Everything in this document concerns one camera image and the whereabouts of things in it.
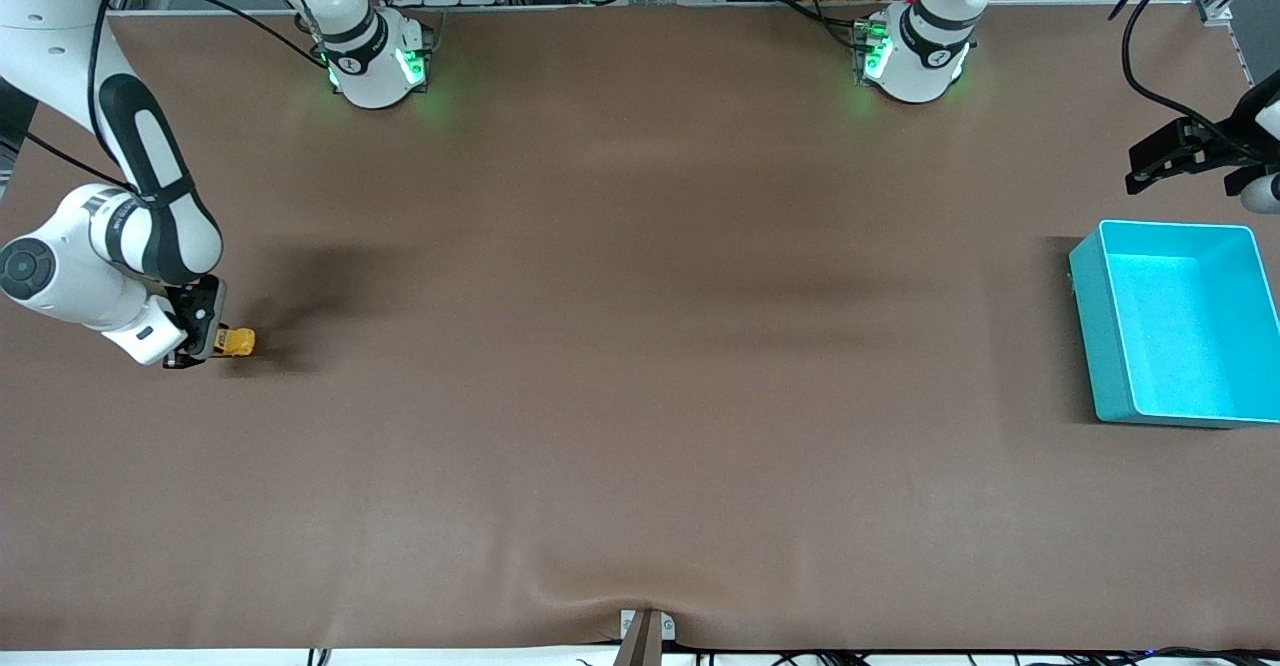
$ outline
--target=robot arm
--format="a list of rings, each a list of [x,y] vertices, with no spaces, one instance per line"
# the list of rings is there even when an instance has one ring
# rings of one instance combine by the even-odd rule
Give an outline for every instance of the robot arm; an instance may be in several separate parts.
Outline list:
[[[141,364],[184,347],[201,355],[223,293],[202,277],[221,256],[221,234],[159,104],[100,22],[100,5],[0,0],[0,77],[87,129],[96,124],[131,186],[69,192],[42,227],[0,251],[0,289],[101,332]],[[197,279],[198,288],[189,286]],[[182,306],[205,291],[195,301],[210,307],[195,319]]]
[[[914,0],[893,4],[873,20],[884,24],[864,56],[863,74],[890,96],[910,104],[932,101],[960,76],[969,36],[991,0]]]
[[[422,24],[369,0],[285,0],[302,15],[330,81],[362,109],[383,109],[426,87]]]
[[[1172,175],[1234,166],[1222,179],[1226,195],[1239,196],[1256,214],[1280,214],[1280,70],[1249,88],[1231,115],[1213,126],[1216,132],[1180,117],[1129,149],[1129,193]]]

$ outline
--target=brown tabletop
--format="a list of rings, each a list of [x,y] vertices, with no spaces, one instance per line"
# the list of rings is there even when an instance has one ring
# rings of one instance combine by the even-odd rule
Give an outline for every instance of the brown tabletop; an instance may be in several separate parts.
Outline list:
[[[113,22],[261,355],[0,301],[0,647],[1280,646],[1280,430],[1100,424],[1066,252],[1171,118],[1102,6],[998,6],[928,106],[783,9],[449,19],[367,113],[229,18]],[[1225,29],[1137,68],[1220,118]],[[50,110],[33,131],[95,164]],[[84,175],[26,149],[0,238]]]

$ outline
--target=teal plastic bin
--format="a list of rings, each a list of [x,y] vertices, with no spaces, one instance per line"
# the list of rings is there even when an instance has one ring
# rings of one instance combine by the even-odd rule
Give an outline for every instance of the teal plastic bin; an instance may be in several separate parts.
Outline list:
[[[1280,323],[1252,231],[1102,222],[1071,279],[1098,419],[1280,424]]]

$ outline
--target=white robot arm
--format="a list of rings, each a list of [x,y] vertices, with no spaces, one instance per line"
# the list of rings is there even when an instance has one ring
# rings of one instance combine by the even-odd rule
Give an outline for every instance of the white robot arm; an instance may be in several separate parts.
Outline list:
[[[969,36],[991,0],[914,0],[873,15],[886,36],[864,56],[863,74],[893,99],[933,101],[960,76]]]
[[[419,22],[369,0],[285,0],[302,15],[334,86],[362,109],[383,109],[426,86]]]
[[[224,289],[206,274],[221,234],[101,4],[0,0],[0,78],[93,131],[131,186],[69,192],[0,250],[0,289],[105,334],[140,364],[207,357]]]

